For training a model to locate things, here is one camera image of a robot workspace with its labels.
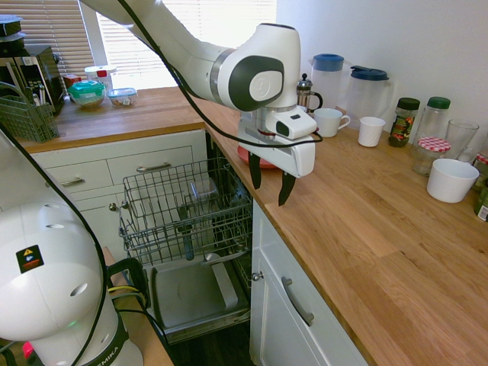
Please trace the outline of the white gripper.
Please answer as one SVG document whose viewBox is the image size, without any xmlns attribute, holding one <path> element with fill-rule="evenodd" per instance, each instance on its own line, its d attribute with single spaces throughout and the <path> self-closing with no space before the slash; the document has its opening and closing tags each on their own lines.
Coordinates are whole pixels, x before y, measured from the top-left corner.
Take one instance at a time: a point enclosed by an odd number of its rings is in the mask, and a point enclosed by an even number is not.
<svg viewBox="0 0 488 366">
<path fill-rule="evenodd" d="M 265 136 L 258 132 L 252 119 L 241 117 L 238 124 L 238 138 L 262 145 L 257 147 L 246 143 L 239 144 L 249 151 L 249 171 L 254 189 L 259 189 L 262 183 L 261 158 L 283 171 L 281 190 L 278 195 L 279 206 L 287 202 L 296 178 L 313 171 L 316 150 L 311 135 L 297 140 L 289 140 L 280 135 Z"/>
</svg>

